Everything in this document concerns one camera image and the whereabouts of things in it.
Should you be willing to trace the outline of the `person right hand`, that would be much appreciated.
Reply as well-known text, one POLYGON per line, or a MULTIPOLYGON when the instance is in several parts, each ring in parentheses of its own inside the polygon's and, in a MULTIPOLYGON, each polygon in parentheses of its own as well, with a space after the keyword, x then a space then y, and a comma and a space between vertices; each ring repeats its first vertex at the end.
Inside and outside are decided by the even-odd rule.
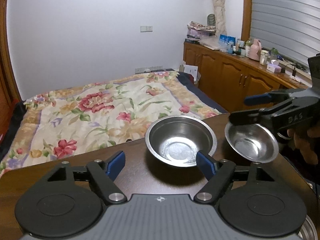
POLYGON ((319 125, 307 130, 307 137, 301 137, 295 129, 288 129, 287 135, 293 137, 295 147, 300 150, 304 160, 308 164, 318 164, 317 154, 311 149, 311 139, 319 139, 319 125))

